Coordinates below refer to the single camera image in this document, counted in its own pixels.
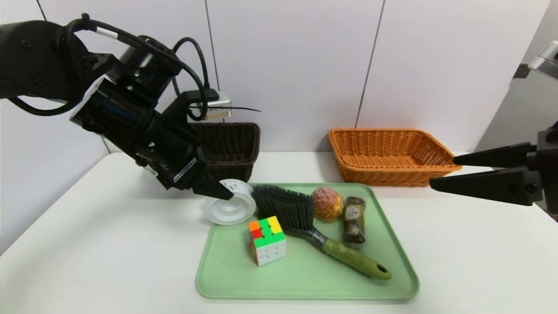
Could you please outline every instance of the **dark brown wicker basket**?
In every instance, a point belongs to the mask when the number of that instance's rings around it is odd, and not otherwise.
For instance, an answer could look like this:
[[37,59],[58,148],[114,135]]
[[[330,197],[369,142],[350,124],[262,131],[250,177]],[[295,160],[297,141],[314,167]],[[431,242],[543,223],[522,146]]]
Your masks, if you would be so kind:
[[255,123],[192,123],[215,179],[248,182],[259,153],[259,126]]

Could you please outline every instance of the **black cable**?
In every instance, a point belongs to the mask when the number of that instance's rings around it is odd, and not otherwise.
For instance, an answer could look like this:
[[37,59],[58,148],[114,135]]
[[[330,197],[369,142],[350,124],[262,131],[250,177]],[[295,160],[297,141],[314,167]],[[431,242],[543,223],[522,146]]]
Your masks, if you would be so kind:
[[248,108],[248,107],[214,107],[214,106],[211,106],[211,109],[242,109],[242,110],[250,110],[250,111],[256,111],[256,112],[263,112],[263,111],[261,111],[261,110],[252,109],[252,108]]
[[[196,51],[198,52],[198,57],[200,58],[200,62],[201,62],[201,70],[203,72],[204,75],[204,87],[205,88],[211,88],[209,85],[209,78],[208,78],[208,69],[207,69],[207,65],[205,63],[205,58],[204,58],[204,53],[202,52],[200,45],[198,45],[198,42],[195,41],[192,37],[184,37],[182,39],[180,39],[172,48],[172,51],[174,53],[176,53],[178,51],[178,49],[180,48],[180,46],[182,46],[182,44],[184,44],[185,42],[191,42],[194,47],[196,48]],[[176,82],[176,77],[172,78],[172,87],[175,90],[175,94],[176,96],[180,96],[180,89],[178,88],[178,83]]]
[[182,39],[180,39],[175,46],[172,48],[172,51],[174,53],[176,53],[178,51],[178,49],[180,48],[180,46],[182,46],[183,43],[185,42],[191,42],[192,45],[194,45],[194,47],[196,48],[196,51],[198,52],[198,57],[200,58],[200,62],[201,62],[201,70],[203,72],[204,75],[204,87],[205,88],[210,88],[209,86],[209,78],[208,78],[208,68],[207,65],[205,63],[205,58],[204,58],[204,53],[201,50],[200,45],[198,45],[198,42],[195,41],[192,37],[184,37]]
[[[207,110],[208,110],[208,101],[207,101],[207,97],[205,94],[205,88],[203,86],[203,84],[201,83],[199,77],[196,75],[196,73],[188,66],[186,65],[184,62],[182,62],[180,59],[178,59],[175,55],[171,55],[169,53],[167,53],[167,51],[163,51],[160,48],[155,47],[154,45],[150,44],[149,42],[146,42],[145,40],[142,40],[140,37],[132,35],[126,31],[123,31],[119,28],[116,28],[112,25],[103,23],[103,22],[99,22],[99,21],[94,21],[94,20],[90,20],[89,16],[87,15],[82,15],[82,19],[79,20],[73,20],[71,21],[64,29],[64,38],[63,38],[63,44],[65,46],[66,49],[63,49],[61,51],[61,53],[64,54],[64,58],[66,59],[65,65],[66,66],[66,72],[70,75],[70,82],[72,84],[70,90],[71,90],[71,95],[68,99],[68,102],[66,104],[64,104],[63,106],[59,107],[59,108],[55,108],[55,109],[51,109],[51,110],[41,110],[41,109],[37,109],[35,107],[30,106],[29,104],[27,104],[25,101],[17,98],[17,97],[12,97],[9,98],[9,100],[14,103],[16,106],[18,106],[19,108],[33,114],[33,115],[37,115],[37,116],[55,116],[55,115],[59,115],[62,113],[65,113],[67,111],[72,110],[73,108],[75,108],[80,102],[81,99],[83,98],[83,95],[85,93],[84,90],[84,86],[85,86],[85,82],[83,81],[83,74],[80,73],[83,71],[83,66],[81,64],[81,60],[79,60],[79,58],[77,56],[75,56],[74,54],[72,54],[72,48],[75,46],[75,38],[74,38],[74,33],[81,31],[81,30],[90,30],[90,31],[96,31],[97,27],[101,27],[105,30],[114,32],[117,34],[117,40],[138,48],[138,49],[142,49],[142,50],[146,50],[149,53],[156,55],[156,56],[160,56],[163,58],[166,58],[167,60],[170,60],[171,62],[177,63],[179,64],[192,78],[193,80],[196,82],[196,85],[198,86],[198,89],[200,91],[200,95],[201,95],[201,99],[202,99],[202,106],[200,108],[200,115],[199,116],[195,116],[192,111],[188,112],[188,116],[190,116],[194,121],[201,121],[205,118],[205,116],[207,115]],[[152,39],[148,36],[143,36],[144,38],[149,38],[151,40],[153,40],[155,43],[159,43],[158,41],[156,41],[155,39]]]
[[75,56],[70,53],[71,46],[74,45],[75,42],[75,39],[72,35],[75,32],[83,30],[85,28],[86,24],[84,20],[73,20],[64,29],[65,36],[63,39],[66,49],[63,49],[61,52],[64,54],[65,59],[69,61],[68,63],[64,63],[64,65],[66,67],[66,73],[70,75],[70,79],[68,81],[70,82],[70,84],[72,84],[72,86],[70,87],[71,94],[68,98],[68,102],[58,108],[43,110],[32,107],[18,97],[8,98],[8,100],[15,104],[17,107],[25,110],[32,115],[43,117],[61,115],[62,113],[68,112],[75,108],[81,102],[85,90],[83,75],[79,75],[77,73],[78,71],[82,71],[79,60],[76,60]]
[[138,49],[144,49],[147,50],[149,53],[153,54],[153,55],[158,55],[161,57],[164,57],[172,62],[178,63],[196,82],[196,85],[198,86],[198,89],[200,91],[200,95],[201,95],[201,99],[202,99],[202,106],[200,108],[200,115],[199,116],[195,116],[192,111],[188,112],[188,116],[190,118],[192,118],[192,120],[194,121],[201,121],[205,118],[205,116],[207,115],[207,110],[208,110],[208,101],[207,101],[207,97],[205,94],[205,88],[202,85],[200,78],[196,75],[196,73],[188,66],[186,65],[184,62],[182,62],[180,59],[178,59],[175,56],[172,56],[164,51],[162,51],[161,49],[158,49],[157,47],[154,47],[153,45],[149,44],[148,42],[146,42],[145,40],[141,40],[139,37],[132,35],[126,31],[123,31],[119,28],[116,28],[112,25],[103,23],[103,22],[99,22],[99,21],[94,21],[94,20],[89,20],[88,24],[91,26],[95,26],[95,27],[101,27],[105,30],[111,31],[111,32],[115,32],[116,34],[118,34],[118,40],[129,45],[132,47],[136,47]]

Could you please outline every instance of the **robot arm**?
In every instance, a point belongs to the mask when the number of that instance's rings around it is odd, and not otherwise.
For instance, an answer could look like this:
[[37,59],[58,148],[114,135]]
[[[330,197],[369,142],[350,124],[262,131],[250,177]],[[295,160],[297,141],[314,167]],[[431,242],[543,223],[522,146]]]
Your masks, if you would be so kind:
[[[130,47],[120,59],[91,53],[74,35],[81,30],[95,31]],[[191,188],[196,194],[232,197],[232,192],[205,172],[207,162],[198,136],[187,122],[188,117],[203,120],[208,101],[218,101],[219,93],[209,88],[206,75],[204,86],[165,45],[83,14],[65,27],[46,21],[2,25],[0,46],[0,98],[39,116],[59,115],[77,107],[71,121],[106,137],[138,165],[149,167],[165,188]],[[158,99],[181,70],[196,81],[198,90],[181,93],[166,110],[157,112]],[[104,74],[109,79],[99,81],[84,97]],[[65,104],[41,110],[18,96],[56,99]],[[194,103],[201,103],[198,116],[190,109]]]
[[[558,41],[550,42],[529,68],[558,80]],[[547,210],[558,214],[558,122],[537,133],[537,145],[521,143],[457,156],[458,165],[504,168],[491,172],[430,179],[441,192],[532,205],[543,200]]]

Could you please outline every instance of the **white label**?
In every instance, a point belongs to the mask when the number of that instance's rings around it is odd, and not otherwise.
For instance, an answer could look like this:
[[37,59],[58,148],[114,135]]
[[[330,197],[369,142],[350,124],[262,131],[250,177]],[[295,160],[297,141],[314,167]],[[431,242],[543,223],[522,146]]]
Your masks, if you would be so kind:
[[234,192],[237,190],[237,184],[235,182],[221,182],[229,191]]
[[177,175],[175,175],[175,177],[174,177],[175,183],[176,183],[178,180],[180,180],[180,178],[182,178],[182,176],[183,176],[188,170],[190,170],[190,168],[192,168],[192,166],[193,166],[195,163],[196,163],[196,159],[194,158],[194,159],[192,159],[192,160],[188,163],[188,165],[186,165],[184,168],[182,168],[182,170],[180,170],[180,172],[179,172]]
[[151,174],[153,174],[154,176],[158,176],[159,173],[157,173],[157,171],[155,171],[155,169],[153,169],[150,165],[147,165],[145,167],[143,167],[145,170],[149,171]]
[[345,210],[345,218],[348,220],[357,219],[360,216],[360,210],[356,207],[347,207]]

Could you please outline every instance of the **green tray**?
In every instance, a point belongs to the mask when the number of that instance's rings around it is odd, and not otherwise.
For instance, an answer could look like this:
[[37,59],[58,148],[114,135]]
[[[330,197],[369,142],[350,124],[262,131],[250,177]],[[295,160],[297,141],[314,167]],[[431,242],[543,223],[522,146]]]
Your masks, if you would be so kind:
[[[419,279],[391,229],[374,193],[358,183],[275,184],[311,194],[317,187],[332,187],[343,197],[366,200],[366,242],[358,250],[384,265],[391,280],[372,279],[327,256],[304,239],[287,235],[287,256],[259,267],[249,245],[249,221],[214,225],[201,258],[196,286],[215,299],[406,299],[419,291]],[[326,236],[341,240],[342,219],[314,220]]]

